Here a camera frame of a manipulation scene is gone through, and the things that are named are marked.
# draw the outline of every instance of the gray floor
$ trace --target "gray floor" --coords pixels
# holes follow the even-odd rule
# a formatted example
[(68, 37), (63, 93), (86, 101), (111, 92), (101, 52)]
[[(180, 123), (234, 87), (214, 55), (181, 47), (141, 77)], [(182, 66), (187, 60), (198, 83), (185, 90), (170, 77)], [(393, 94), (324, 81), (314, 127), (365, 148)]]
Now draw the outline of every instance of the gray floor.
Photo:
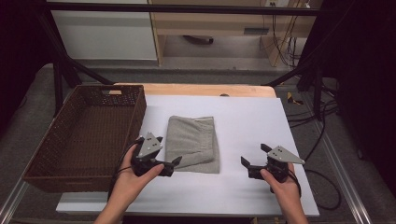
[[(181, 36), (170, 36), (167, 41), (164, 64), (161, 67), (153, 66), (150, 62), (140, 62), (138, 65), (136, 62), (134, 64), (96, 62), (91, 63), (90, 67), (114, 81), (248, 85), (266, 83), (290, 70), (284, 65), (277, 68), (271, 67), (265, 51), (260, 48), (258, 38), (217, 37), (211, 46), (192, 44)], [(81, 78), (85, 82), (93, 81), (86, 76), (81, 76)], [(292, 92), (297, 99), (301, 97), (293, 85), (297, 80), (297, 77), (292, 78), (285, 85), (276, 88), (276, 94), (282, 100), (287, 115), (308, 111), (306, 105), (310, 104), (310, 100), (304, 102), (304, 105), (287, 102), (288, 91)], [(326, 81), (330, 86), (333, 85), (332, 80)], [(42, 69), (26, 95), (26, 103), (15, 113), (8, 130), (1, 136), (0, 202), (6, 201), (52, 121), (54, 112), (52, 83), (52, 71)], [(69, 91), (71, 90), (65, 86), (64, 93)], [(332, 97), (328, 95), (323, 95), (322, 98), (324, 102), (331, 99)], [(308, 114), (303, 114), (289, 118), (307, 116)], [(302, 158), (305, 158), (318, 138), (318, 129), (314, 122), (310, 122), (291, 130), (299, 153)], [(335, 150), (340, 155), (373, 223), (395, 223), (396, 201), (374, 166), (369, 161), (358, 159), (357, 148), (351, 140), (342, 117), (332, 114), (326, 118), (326, 134), (329, 135)], [(322, 144), (319, 144), (305, 168), (321, 172), (333, 182), (337, 182)], [(307, 176), (318, 204), (323, 206), (336, 204), (336, 191), (328, 182), (317, 175), (307, 174)], [(94, 216), (69, 216), (56, 213), (55, 208), (59, 198), (60, 194), (48, 194), (29, 187), (15, 211), (13, 222), (43, 223), (43, 219), (46, 219), (54, 223), (54, 220), (71, 222), (72, 220), (92, 221), (94, 219)], [(344, 196), (340, 207), (336, 210), (319, 209), (319, 212), (320, 217), (311, 217), (311, 222), (356, 223)], [(259, 221), (260, 223), (276, 223), (276, 218), (262, 217)]]

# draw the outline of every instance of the gray towel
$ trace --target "gray towel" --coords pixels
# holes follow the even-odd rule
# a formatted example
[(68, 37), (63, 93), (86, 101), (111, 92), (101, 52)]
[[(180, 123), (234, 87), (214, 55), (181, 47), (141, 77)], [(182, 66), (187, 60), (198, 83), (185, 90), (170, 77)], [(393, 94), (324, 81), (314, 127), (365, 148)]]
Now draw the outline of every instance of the gray towel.
[(182, 156), (175, 171), (219, 173), (219, 145), (213, 117), (172, 116), (166, 134), (165, 160)]

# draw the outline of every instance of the gray carpet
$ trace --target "gray carpet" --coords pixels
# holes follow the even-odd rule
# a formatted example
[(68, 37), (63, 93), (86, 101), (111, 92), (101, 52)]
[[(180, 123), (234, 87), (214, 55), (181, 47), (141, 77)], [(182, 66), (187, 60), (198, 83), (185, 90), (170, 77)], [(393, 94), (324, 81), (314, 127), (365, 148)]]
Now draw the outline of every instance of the gray carpet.
[[(258, 85), (267, 80), (272, 80), (279, 74), (223, 71), (222, 73), (203, 71), (169, 70), (154, 71), (140, 70), (131, 75), (128, 70), (102, 71), (104, 77), (114, 81), (123, 82), (177, 82), (177, 83), (218, 83), (218, 84), (252, 84)], [(84, 81), (92, 81), (86, 76), (81, 76)], [(53, 76), (49, 69), (42, 69), (26, 95), (26, 103), (15, 113), (13, 120), (0, 142), (0, 171), (2, 184), (0, 187), (0, 201), (4, 202), (23, 172), (24, 167), (32, 157), (42, 136), (48, 129), (54, 113)], [(70, 89), (64, 86), (64, 94)], [(305, 105), (290, 104), (287, 102), (285, 91), (282, 88), (276, 90), (276, 94), (282, 99), (286, 114), (296, 114), (307, 111)], [(324, 95), (323, 101), (331, 100)], [(396, 201), (379, 177), (374, 166), (369, 161), (361, 161), (356, 155), (356, 146), (351, 141), (349, 133), (342, 119), (332, 114), (326, 118), (326, 132), (332, 139), (334, 147), (339, 153), (361, 200), (363, 201), (374, 223), (395, 223)], [(318, 131), (314, 123), (291, 129), (297, 148), (304, 158), (318, 138)], [(309, 159), (305, 168), (316, 170), (329, 177), (334, 183), (336, 179), (322, 145)], [(331, 185), (317, 175), (307, 174), (314, 191), (317, 203), (323, 206), (333, 206), (337, 203), (336, 191)], [(38, 218), (68, 221), (90, 221), (95, 216), (69, 216), (55, 212), (60, 194), (44, 193), (34, 187), (29, 187), (14, 214), (14, 222), (21, 223), (21, 218)], [(350, 212), (349, 206), (343, 196), (339, 208), (334, 211), (319, 209), (320, 217), (311, 217), (311, 222), (328, 223), (354, 223), (355, 218)], [(260, 223), (276, 223), (274, 217), (260, 218)]]

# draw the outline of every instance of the brown wicker basket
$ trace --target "brown wicker basket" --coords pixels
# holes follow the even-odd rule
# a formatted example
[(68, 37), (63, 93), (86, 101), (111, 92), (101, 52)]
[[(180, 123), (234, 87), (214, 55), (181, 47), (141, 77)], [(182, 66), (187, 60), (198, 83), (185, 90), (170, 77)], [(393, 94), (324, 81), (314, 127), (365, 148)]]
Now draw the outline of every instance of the brown wicker basket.
[(108, 191), (146, 112), (142, 85), (77, 86), (50, 125), (23, 180), (46, 192)]

